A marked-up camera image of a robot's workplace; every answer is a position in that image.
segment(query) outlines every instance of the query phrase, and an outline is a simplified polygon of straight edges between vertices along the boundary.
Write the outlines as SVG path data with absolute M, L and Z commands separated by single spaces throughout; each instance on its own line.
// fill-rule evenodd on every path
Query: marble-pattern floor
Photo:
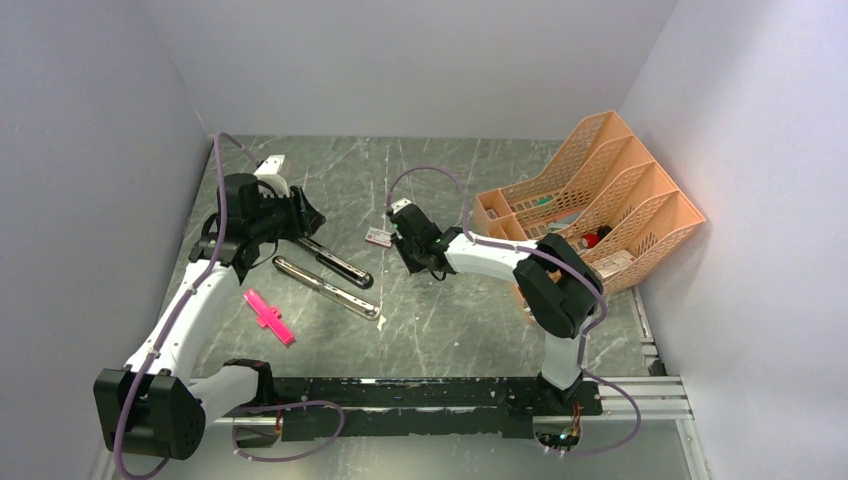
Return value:
M 313 238 L 369 271 L 374 286 L 360 290 L 318 264 L 300 247 L 282 242 L 279 254 L 337 286 L 378 304 L 386 322 L 359 317 L 278 273 L 270 262 L 252 271 L 239 289 L 256 289 L 276 305 L 297 341 L 284 347 L 260 329 L 241 295 L 228 299 L 212 319 L 211 333 L 195 365 L 195 376 L 214 374 L 230 358 L 271 363 L 276 376 L 514 376 L 536 375 L 544 335 L 528 325 L 504 282 L 476 275 L 436 282 L 410 276 L 400 256 L 364 241 L 368 227 L 389 230 L 386 189 L 404 169 L 439 165 L 467 182 L 471 195 L 530 178 L 544 167 L 559 141 L 240 136 L 260 157 L 284 154 L 287 180 L 304 187 L 312 205 L 327 216 Z M 252 172 L 234 146 L 223 147 L 226 173 Z M 216 208 L 215 166 L 210 160 L 189 219 L 168 290 L 170 301 L 182 278 L 188 251 L 203 220 Z M 456 224 L 462 198 L 447 177 L 416 172 L 398 186 L 395 198 L 414 200 L 445 228 Z M 263 248 L 263 258 L 271 252 Z M 592 332 L 590 370 L 606 376 L 647 375 L 640 327 L 630 290 L 608 299 L 610 317 Z

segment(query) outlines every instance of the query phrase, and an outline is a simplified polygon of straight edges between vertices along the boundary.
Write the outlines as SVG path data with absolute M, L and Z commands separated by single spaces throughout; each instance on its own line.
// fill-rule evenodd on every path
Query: white wall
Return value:
M 643 292 L 718 480 L 848 476 L 846 32 L 681 0 L 621 109 L 708 217 Z
M 0 478 L 86 478 L 94 379 L 156 321 L 208 141 L 134 2 L 0 9 Z
M 146 0 L 212 130 L 564 138 L 676 0 Z

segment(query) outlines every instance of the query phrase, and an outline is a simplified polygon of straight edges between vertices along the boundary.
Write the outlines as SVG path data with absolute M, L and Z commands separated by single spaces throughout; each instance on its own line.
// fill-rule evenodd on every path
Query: red object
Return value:
M 256 322 L 259 323 L 259 326 L 262 328 L 270 328 L 277 338 L 283 342 L 283 345 L 289 346 L 294 342 L 294 335 L 291 331 L 283 324 L 281 318 L 283 315 L 280 313 L 280 310 L 277 307 L 270 307 L 265 300 L 262 300 L 262 297 L 256 293 L 256 290 L 250 289 L 244 292 L 244 299 L 247 300 L 247 303 L 250 304 L 251 308 L 253 308 L 256 313 L 259 314 L 259 317 L 256 319 Z
M 597 233 L 587 233 L 583 235 L 583 239 L 580 240 L 580 244 L 583 245 L 583 248 L 592 248 L 601 241 L 601 237 Z

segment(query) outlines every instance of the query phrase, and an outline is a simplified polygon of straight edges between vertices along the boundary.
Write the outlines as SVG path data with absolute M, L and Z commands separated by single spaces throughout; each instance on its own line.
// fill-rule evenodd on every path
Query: chrome handle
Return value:
M 380 318 L 380 307 L 372 305 L 356 295 L 342 290 L 309 270 L 288 261 L 285 257 L 276 256 L 272 262 L 277 270 L 289 275 L 298 282 L 317 291 L 330 300 L 341 304 L 343 307 L 353 311 L 357 315 L 361 315 L 368 320 L 377 320 Z
M 361 268 L 352 265 L 350 262 L 340 258 L 330 249 L 312 240 L 311 238 L 299 238 L 297 243 L 315 254 L 315 259 L 322 263 L 330 270 L 344 277 L 345 280 L 353 283 L 359 288 L 366 289 L 374 284 L 374 277 L 370 273 Z

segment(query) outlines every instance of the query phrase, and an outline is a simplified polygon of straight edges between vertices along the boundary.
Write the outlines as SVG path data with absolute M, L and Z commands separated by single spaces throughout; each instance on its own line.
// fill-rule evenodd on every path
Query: small label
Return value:
M 384 232 L 378 228 L 369 227 L 368 233 L 365 235 L 365 241 L 379 245 L 381 247 L 392 247 L 392 236 L 389 232 Z
M 633 263 L 634 260 L 636 260 L 636 257 L 631 255 L 630 252 L 627 250 L 619 250 L 608 257 L 594 262 L 592 266 L 598 271 L 601 278 L 605 279 L 624 270 L 628 265 Z

